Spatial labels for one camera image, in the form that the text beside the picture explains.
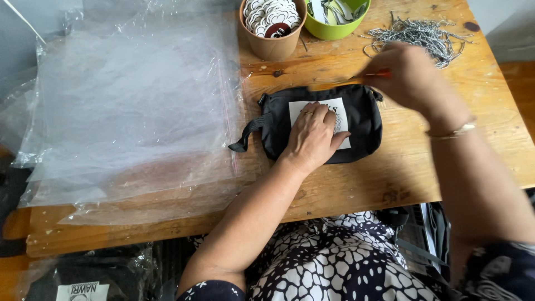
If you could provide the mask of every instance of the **white label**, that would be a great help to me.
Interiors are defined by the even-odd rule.
[[[294,126],[295,121],[297,120],[297,117],[301,113],[301,110],[303,110],[304,106],[307,105],[307,103],[310,103],[311,101],[295,101],[295,102],[288,102],[288,107],[290,109],[290,121],[292,122],[292,126]],[[342,98],[335,98],[335,99],[329,99],[329,100],[322,100],[319,103],[326,104],[329,106],[329,110],[333,111],[336,114],[336,124],[334,126],[334,133],[338,132],[345,132],[347,131],[347,115],[346,115],[346,108],[343,106]],[[344,139],[342,142],[342,145],[338,149],[345,149],[345,148],[351,148],[351,144],[349,143],[349,137]]]
[[[106,301],[109,284],[99,281],[58,286],[56,301]]]

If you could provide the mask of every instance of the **black bag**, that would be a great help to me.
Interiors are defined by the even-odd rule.
[[[268,158],[276,160],[288,145],[290,113],[288,103],[294,101],[322,101],[342,98],[351,133],[351,148],[339,149],[326,164],[349,163],[372,154],[381,144],[383,125],[377,101],[383,96],[364,85],[346,85],[324,91],[310,92],[306,87],[284,89],[271,95],[266,93],[258,101],[262,115],[251,120],[243,129],[241,139],[228,147],[246,152],[249,134],[262,128],[262,145]]]

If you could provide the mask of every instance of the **silver cord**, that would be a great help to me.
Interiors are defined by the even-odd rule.
[[[394,20],[394,12],[391,11],[390,14],[392,15],[390,29],[370,29],[368,31],[369,36],[361,35],[366,39],[374,40],[363,49],[364,54],[367,56],[373,57],[366,51],[368,47],[373,48],[376,53],[380,53],[386,43],[400,41],[424,47],[435,61],[437,69],[444,69],[463,53],[465,43],[473,43],[473,41],[466,40],[467,37],[471,37],[473,34],[463,36],[439,28],[445,25],[455,25],[454,23],[445,20],[411,21],[409,18],[403,21],[399,16],[397,20]],[[450,37],[463,41],[458,53],[455,53]]]

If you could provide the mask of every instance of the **green bowl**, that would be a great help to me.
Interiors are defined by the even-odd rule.
[[[368,10],[370,9],[371,0],[342,0],[343,2],[346,2],[347,5],[354,11],[359,6],[367,2],[366,5],[366,11],[364,14],[357,20],[344,24],[344,25],[328,25],[325,23],[322,23],[316,19],[314,19],[313,16],[311,16],[308,13],[307,10],[307,19],[304,22],[304,26],[307,28],[307,30],[313,34],[314,36],[322,39],[322,40],[338,40],[343,37],[348,36],[350,33],[352,33],[357,26],[362,22],[362,19],[364,19],[364,16],[366,16]]]

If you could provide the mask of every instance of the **woman's right hand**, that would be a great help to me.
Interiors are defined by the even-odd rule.
[[[390,78],[366,76],[389,70]],[[359,76],[400,105],[422,114],[433,134],[449,134],[469,121],[471,113],[436,69],[424,48],[392,42]]]

